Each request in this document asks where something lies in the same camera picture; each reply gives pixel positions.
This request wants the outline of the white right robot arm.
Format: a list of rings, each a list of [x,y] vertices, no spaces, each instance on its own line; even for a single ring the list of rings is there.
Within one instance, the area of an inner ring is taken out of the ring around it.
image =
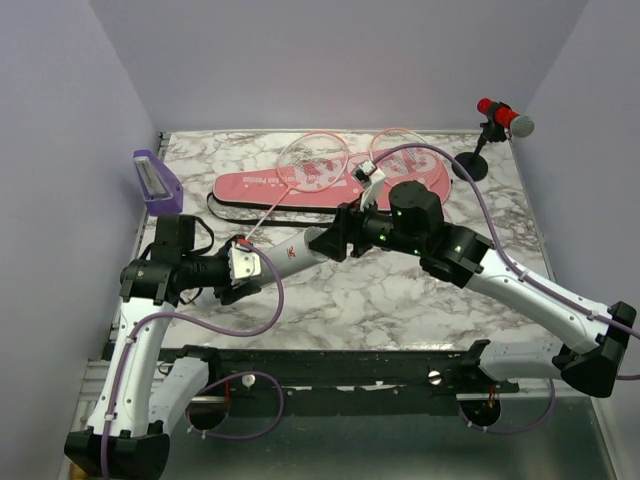
[[[589,300],[502,257],[488,238],[446,222],[439,197],[417,181],[392,187],[389,202],[388,214],[376,206],[341,204],[311,250],[337,262],[373,247],[414,255],[431,277],[496,300],[553,334],[548,342],[476,342],[459,370],[471,391],[494,381],[559,379],[592,397],[611,395],[636,317],[633,307]]]

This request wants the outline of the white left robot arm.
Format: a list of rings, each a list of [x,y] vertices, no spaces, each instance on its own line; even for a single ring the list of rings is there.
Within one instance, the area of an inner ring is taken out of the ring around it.
[[[237,338],[258,336],[275,323],[242,332],[178,312],[186,290],[214,288],[226,303],[259,292],[262,281],[284,290],[272,260],[243,236],[216,254],[196,248],[201,222],[193,215],[159,216],[154,240],[121,273],[119,330],[109,369],[85,429],[69,433],[64,446],[65,455],[91,477],[159,478],[171,432],[196,392],[209,395],[220,387],[217,355],[200,350],[179,358],[162,384],[153,385],[172,320]]]

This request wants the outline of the grey shuttlecock tube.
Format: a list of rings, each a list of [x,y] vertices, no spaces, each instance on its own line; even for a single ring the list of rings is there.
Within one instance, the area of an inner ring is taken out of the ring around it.
[[[315,240],[323,232],[324,230],[319,227],[309,227],[264,251],[266,257],[275,267],[281,281],[327,260],[325,255],[314,252],[309,248],[311,241]]]

